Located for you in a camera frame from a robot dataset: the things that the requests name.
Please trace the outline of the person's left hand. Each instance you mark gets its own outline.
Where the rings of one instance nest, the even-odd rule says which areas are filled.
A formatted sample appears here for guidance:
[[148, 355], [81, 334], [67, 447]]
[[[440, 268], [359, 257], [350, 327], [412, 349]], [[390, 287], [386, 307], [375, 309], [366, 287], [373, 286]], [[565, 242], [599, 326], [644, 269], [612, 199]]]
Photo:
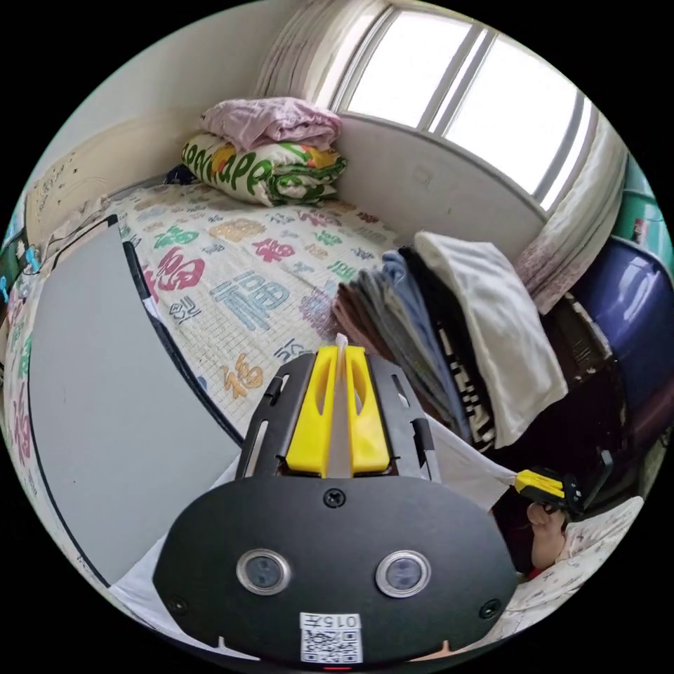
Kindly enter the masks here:
[[413, 659], [410, 659], [409, 662], [418, 662], [418, 661], [427, 661], [427, 660], [433, 660], [433, 659], [443, 659], [447, 658], [450, 656], [454, 656], [457, 654], [462, 654], [463, 652], [466, 652], [468, 650], [467, 647], [464, 647], [462, 649], [458, 650], [452, 650], [449, 646], [449, 643], [447, 641], [443, 642], [442, 647], [437, 650], [436, 652], [432, 652], [429, 654], [424, 654], [423, 656], [419, 656]]

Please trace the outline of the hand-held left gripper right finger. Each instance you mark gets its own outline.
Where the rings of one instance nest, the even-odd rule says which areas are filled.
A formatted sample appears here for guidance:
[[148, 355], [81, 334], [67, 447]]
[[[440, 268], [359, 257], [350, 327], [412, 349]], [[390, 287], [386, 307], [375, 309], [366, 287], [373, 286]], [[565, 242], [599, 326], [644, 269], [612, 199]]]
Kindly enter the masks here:
[[345, 349], [350, 469], [353, 473], [384, 473], [390, 465], [376, 387], [363, 348]]

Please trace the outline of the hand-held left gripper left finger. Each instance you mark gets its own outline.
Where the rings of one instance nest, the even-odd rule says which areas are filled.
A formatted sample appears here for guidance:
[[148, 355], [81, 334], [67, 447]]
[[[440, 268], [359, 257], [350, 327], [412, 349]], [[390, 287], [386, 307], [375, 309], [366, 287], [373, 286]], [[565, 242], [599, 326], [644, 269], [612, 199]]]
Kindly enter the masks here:
[[327, 476], [337, 361], [336, 346], [318, 349], [286, 453], [286, 465], [295, 473]]

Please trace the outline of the person's right hand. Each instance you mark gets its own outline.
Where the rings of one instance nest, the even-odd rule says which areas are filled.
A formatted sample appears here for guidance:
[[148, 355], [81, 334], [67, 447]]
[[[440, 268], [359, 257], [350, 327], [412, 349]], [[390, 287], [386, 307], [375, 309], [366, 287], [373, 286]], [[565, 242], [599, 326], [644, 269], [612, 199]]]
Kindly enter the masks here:
[[566, 513], [537, 503], [527, 508], [533, 532], [531, 563], [535, 570], [551, 567], [562, 554], [565, 545]]

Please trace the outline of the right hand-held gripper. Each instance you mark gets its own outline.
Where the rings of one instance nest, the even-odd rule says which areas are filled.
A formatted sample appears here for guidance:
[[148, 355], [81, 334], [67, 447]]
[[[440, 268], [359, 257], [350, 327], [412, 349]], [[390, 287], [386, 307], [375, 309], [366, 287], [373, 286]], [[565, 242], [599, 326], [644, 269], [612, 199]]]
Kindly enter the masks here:
[[576, 477], [536, 466], [515, 476], [517, 492], [548, 513], [563, 512], [568, 520], [578, 520], [584, 514], [583, 493]]

